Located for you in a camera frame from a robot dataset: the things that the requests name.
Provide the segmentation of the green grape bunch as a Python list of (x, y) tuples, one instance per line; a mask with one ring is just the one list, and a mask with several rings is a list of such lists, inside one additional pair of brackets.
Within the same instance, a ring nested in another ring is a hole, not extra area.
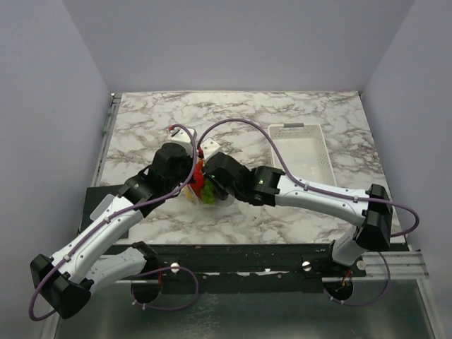
[(216, 202), (215, 187), (210, 181), (205, 181), (201, 189), (201, 200), (203, 203), (213, 205)]

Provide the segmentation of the red watermelon slice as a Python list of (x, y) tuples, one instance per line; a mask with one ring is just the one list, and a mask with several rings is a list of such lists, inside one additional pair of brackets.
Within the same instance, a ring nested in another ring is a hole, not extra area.
[(190, 182), (190, 186), (194, 191), (200, 191), (204, 186), (205, 179), (202, 173), (203, 166), (203, 160), (199, 160), (195, 166), (193, 179)]

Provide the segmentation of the clear zip top bag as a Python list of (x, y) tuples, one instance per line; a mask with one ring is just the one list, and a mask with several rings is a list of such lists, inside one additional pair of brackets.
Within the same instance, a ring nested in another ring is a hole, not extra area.
[(203, 176), (204, 160), (198, 160), (195, 166), (193, 179), (182, 189), (183, 195), (194, 205), (200, 207), (225, 208), (234, 203), (232, 196), (225, 200), (220, 199), (220, 194), (213, 184)]

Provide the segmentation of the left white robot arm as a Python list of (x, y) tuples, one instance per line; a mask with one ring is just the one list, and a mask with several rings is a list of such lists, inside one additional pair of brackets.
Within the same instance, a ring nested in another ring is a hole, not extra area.
[(68, 319), (77, 314), (102, 288), (128, 277), (146, 279), (166, 269), (144, 242), (102, 259), (102, 255), (126, 231), (138, 224), (166, 200), (175, 197), (194, 175), (196, 146), (165, 143), (150, 165), (128, 178), (103, 211), (74, 240), (50, 257), (39, 254), (30, 263), (34, 291), (28, 316), (38, 297), (52, 308), (50, 315)]

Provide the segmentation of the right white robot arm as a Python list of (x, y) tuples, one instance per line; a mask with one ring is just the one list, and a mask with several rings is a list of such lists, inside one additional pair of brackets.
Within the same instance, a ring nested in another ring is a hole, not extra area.
[(350, 229), (333, 241), (330, 255), (324, 259), (330, 275), (342, 275), (368, 251), (387, 251), (390, 247), (393, 209), (380, 185), (351, 191), (328, 185), (315, 187), (274, 167), (248, 169), (221, 152), (206, 162), (202, 173), (221, 197), (231, 195), (252, 206), (312, 210), (350, 223)]

